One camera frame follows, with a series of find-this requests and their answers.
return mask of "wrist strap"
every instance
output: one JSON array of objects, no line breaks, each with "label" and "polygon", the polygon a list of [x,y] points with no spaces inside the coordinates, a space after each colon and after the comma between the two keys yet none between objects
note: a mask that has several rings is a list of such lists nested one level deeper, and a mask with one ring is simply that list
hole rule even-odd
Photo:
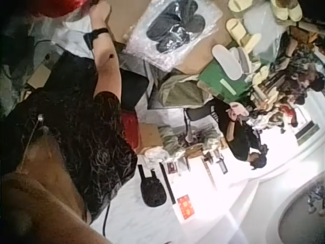
[{"label": "wrist strap", "polygon": [[85,40],[89,50],[93,50],[93,41],[102,33],[109,33],[109,31],[107,28],[100,28],[84,34],[83,39]]}]

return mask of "hand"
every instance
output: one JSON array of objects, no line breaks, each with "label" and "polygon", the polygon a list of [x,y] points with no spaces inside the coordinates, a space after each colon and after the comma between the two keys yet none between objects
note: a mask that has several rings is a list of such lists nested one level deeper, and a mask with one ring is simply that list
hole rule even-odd
[{"label": "hand", "polygon": [[226,112],[228,113],[228,116],[229,116],[229,118],[232,121],[236,121],[237,120],[238,116],[236,115],[236,113],[234,112],[234,110],[228,109]]},{"label": "hand", "polygon": [[89,9],[90,19],[96,19],[106,22],[111,13],[111,5],[107,0],[99,0],[96,5],[93,5]]}]

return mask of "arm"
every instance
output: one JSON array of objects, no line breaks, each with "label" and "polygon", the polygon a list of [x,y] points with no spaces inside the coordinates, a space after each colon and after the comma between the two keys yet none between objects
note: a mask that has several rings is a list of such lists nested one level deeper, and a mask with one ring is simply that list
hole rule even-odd
[{"label": "arm", "polygon": [[227,127],[226,139],[228,142],[231,142],[234,139],[234,131],[235,131],[235,122],[230,121]]},{"label": "arm", "polygon": [[280,70],[284,70],[288,67],[288,65],[290,63],[290,59],[291,59],[295,49],[297,48],[297,46],[298,46],[298,42],[294,38],[290,37],[290,43],[285,50],[285,59],[280,65]]},{"label": "arm", "polygon": [[[90,8],[89,16],[92,29],[107,28],[106,19],[110,5],[100,0]],[[121,100],[121,74],[113,41],[108,33],[102,33],[93,42],[94,61],[98,72],[98,81],[94,96],[100,92],[111,92]]]}]

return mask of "white slipper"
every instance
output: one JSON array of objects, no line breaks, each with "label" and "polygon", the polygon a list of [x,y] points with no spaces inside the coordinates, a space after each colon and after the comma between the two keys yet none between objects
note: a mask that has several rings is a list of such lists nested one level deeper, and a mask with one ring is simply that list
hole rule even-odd
[{"label": "white slipper", "polygon": [[253,0],[229,0],[228,7],[235,13],[242,12],[252,6]]},{"label": "white slipper", "polygon": [[288,8],[281,8],[277,5],[276,0],[271,0],[273,14],[280,20],[287,20],[289,18]]},{"label": "white slipper", "polygon": [[252,72],[252,62],[250,61],[246,50],[242,47],[238,47],[237,52],[239,55],[240,65],[242,66],[243,72],[245,74],[250,74]]},{"label": "white slipper", "polygon": [[229,79],[238,80],[243,75],[239,62],[224,46],[215,45],[212,48],[212,55],[221,65]]},{"label": "white slipper", "polygon": [[229,52],[235,57],[235,59],[240,63],[239,53],[237,47],[232,47]]},{"label": "white slipper", "polygon": [[298,4],[295,8],[289,9],[289,17],[294,22],[298,22],[303,18],[303,11],[300,7],[300,4]]}]

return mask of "black handbag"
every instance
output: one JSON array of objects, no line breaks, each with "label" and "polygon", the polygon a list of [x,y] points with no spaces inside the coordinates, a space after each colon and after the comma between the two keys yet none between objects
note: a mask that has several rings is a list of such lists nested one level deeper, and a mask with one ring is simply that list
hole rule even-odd
[{"label": "black handbag", "polygon": [[141,194],[144,203],[148,207],[158,207],[166,203],[167,195],[164,186],[156,177],[156,173],[151,170],[151,177],[146,178],[142,165],[138,165],[141,177]]}]

